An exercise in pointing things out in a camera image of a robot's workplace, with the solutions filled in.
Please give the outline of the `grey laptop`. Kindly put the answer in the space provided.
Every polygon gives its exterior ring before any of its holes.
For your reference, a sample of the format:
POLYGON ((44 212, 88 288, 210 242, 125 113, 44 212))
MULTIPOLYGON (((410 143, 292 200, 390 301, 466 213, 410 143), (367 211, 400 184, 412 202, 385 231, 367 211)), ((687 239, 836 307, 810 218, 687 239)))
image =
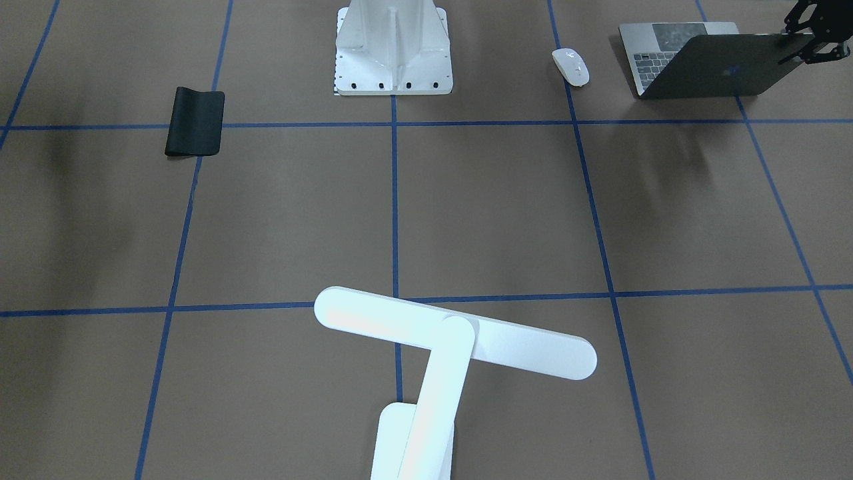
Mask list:
POLYGON ((809 33, 742 34, 733 22, 623 23, 620 38, 641 100, 749 97, 798 66, 809 33))

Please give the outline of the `black mouse pad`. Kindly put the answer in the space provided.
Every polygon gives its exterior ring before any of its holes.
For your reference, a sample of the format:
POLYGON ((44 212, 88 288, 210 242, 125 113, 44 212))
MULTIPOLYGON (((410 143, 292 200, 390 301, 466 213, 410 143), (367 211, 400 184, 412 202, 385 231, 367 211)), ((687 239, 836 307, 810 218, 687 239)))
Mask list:
POLYGON ((176 88, 164 153, 169 157, 219 154, 225 92, 176 88))

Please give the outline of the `white computer mouse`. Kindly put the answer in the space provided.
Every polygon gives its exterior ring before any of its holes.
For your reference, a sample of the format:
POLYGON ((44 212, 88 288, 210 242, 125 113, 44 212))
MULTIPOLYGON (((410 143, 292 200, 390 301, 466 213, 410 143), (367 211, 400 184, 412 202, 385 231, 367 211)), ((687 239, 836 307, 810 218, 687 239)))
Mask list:
POLYGON ((558 72, 570 86, 588 85, 590 76, 587 64, 578 51, 571 48, 555 49, 551 53, 558 72))

